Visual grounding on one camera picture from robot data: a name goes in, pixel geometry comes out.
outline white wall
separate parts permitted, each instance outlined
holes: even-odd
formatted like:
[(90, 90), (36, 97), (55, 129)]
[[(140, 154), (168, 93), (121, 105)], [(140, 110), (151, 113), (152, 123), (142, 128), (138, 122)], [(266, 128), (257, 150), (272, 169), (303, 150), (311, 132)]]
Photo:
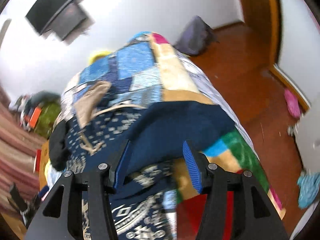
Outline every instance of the white wall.
[(312, 103), (320, 93), (319, 25), (304, 0), (280, 0), (282, 44), (278, 67)]
[(35, 1), (10, 0), (0, 15), (0, 24), (12, 18), (0, 49), (0, 83), (12, 100), (44, 89), (61, 93), (92, 51), (116, 50), (137, 32), (174, 43), (194, 15), (211, 27), (243, 19), (239, 0), (83, 0), (95, 23), (68, 46), (34, 32), (25, 15)]

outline curtain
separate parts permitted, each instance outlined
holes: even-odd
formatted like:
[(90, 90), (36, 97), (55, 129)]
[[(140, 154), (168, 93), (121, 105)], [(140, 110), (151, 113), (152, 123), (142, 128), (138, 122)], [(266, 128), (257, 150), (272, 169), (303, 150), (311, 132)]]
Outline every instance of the curtain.
[(24, 131), (8, 110), (9, 98), (0, 88), (0, 212), (18, 217), (7, 197), (15, 182), (21, 196), (29, 201), (39, 191), (39, 177), (33, 173), (36, 149), (46, 142)]

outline pink slipper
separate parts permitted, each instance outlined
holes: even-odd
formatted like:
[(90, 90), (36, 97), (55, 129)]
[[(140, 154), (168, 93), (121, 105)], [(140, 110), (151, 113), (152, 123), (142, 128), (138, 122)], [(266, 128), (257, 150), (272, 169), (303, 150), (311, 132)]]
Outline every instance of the pink slipper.
[(284, 90), (284, 98), (285, 98), (285, 101), (287, 101), (289, 113), (294, 118), (299, 119), (301, 112), (298, 104), (298, 99), (287, 88)]

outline orange object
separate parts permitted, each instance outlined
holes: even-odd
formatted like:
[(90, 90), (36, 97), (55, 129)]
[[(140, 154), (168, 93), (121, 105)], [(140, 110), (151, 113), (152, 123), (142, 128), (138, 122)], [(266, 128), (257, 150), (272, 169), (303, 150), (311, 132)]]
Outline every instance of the orange object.
[(42, 109), (40, 107), (36, 107), (36, 109), (33, 111), (33, 114), (29, 120), (29, 125), (32, 129), (34, 129), (36, 126), (41, 110)]

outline magenta fabric patch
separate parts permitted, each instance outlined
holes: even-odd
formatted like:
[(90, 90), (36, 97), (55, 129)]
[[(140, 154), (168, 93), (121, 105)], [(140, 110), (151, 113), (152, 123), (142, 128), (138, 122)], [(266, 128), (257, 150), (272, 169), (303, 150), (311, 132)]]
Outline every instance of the magenta fabric patch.
[(164, 44), (164, 43), (169, 43), (165, 38), (164, 36), (158, 34), (158, 33), (153, 33), (152, 34), (153, 37), (155, 38), (155, 41), (157, 44)]
[(280, 201), (280, 199), (279, 199), (279, 197), (278, 197), (277, 193), (276, 193), (276, 192), (275, 192), (275, 190), (273, 189), (273, 187), (270, 187), (270, 191), (271, 191), (271, 193), (272, 193), (272, 195), (273, 195), (273, 198), (275, 199), (275, 201), (276, 201), (276, 203), (277, 203), (278, 207), (280, 208), (280, 210), (282, 210), (282, 204), (281, 204), (281, 201)]

